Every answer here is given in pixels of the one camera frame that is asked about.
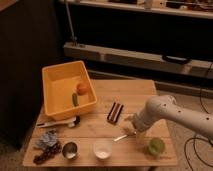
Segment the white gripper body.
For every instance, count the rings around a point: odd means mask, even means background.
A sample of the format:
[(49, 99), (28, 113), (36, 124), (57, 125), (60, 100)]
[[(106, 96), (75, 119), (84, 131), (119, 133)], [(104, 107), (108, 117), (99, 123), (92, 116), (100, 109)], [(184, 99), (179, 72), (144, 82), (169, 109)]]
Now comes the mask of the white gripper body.
[(125, 121), (129, 121), (137, 132), (144, 132), (150, 128), (150, 125), (146, 123), (145, 119), (137, 113), (126, 117)]

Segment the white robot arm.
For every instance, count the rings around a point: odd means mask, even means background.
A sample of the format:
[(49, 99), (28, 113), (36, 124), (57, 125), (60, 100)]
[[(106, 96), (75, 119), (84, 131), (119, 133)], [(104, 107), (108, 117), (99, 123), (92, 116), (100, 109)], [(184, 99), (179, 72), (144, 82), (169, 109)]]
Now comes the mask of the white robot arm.
[(213, 140), (213, 115), (180, 107), (170, 95), (151, 97), (141, 111), (128, 116), (126, 121), (130, 121), (137, 132), (145, 132), (161, 119), (178, 123)]

